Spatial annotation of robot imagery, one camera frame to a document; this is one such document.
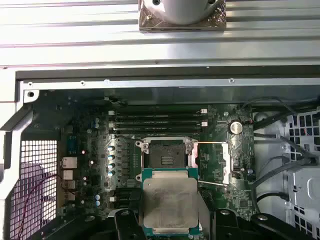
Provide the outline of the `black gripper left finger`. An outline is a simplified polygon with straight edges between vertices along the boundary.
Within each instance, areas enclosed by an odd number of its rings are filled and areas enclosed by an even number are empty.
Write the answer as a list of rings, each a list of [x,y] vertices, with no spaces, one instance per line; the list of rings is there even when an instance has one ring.
[[[112,207],[102,214],[74,211],[34,234],[36,240],[145,240],[139,224],[142,190],[118,188]]]

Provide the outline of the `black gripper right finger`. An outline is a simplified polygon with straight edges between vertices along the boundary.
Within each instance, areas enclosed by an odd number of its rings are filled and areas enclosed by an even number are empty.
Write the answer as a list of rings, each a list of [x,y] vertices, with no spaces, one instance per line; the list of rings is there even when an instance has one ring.
[[[319,228],[302,222],[294,226],[268,213],[256,213],[250,220],[227,208],[216,208],[208,191],[199,194],[199,221],[207,240],[318,240]]]

